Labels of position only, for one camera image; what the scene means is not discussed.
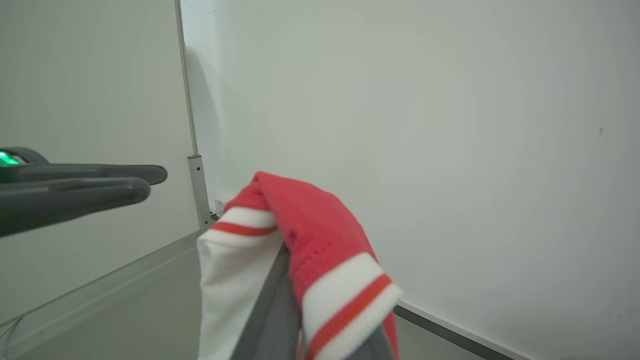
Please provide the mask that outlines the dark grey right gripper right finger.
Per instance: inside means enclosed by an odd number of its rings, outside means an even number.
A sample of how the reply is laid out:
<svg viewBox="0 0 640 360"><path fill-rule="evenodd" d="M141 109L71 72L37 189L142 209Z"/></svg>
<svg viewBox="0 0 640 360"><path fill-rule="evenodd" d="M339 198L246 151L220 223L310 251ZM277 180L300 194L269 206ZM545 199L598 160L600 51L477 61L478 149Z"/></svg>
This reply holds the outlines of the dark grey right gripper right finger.
<svg viewBox="0 0 640 360"><path fill-rule="evenodd" d="M396 356L382 325L359 346L346 360L395 360Z"/></svg>

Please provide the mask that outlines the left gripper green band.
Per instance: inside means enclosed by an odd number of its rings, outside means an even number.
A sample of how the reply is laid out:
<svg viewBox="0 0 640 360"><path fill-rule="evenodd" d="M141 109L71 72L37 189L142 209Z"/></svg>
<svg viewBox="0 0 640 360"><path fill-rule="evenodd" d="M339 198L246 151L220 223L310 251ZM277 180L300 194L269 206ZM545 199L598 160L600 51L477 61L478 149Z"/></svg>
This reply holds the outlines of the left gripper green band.
<svg viewBox="0 0 640 360"><path fill-rule="evenodd" d="M0 235L141 203L164 182L159 165L50 163L25 146L0 148Z"/></svg>

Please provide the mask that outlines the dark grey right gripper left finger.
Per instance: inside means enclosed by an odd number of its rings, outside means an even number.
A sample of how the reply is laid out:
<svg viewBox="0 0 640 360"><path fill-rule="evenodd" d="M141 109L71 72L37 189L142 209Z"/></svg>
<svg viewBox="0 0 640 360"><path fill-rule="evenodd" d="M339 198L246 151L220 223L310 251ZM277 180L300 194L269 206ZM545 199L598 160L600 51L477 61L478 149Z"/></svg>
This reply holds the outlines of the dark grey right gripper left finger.
<svg viewBox="0 0 640 360"><path fill-rule="evenodd" d="M281 246L231 354L233 360L295 360L300 313L290 279L290 250Z"/></svg>

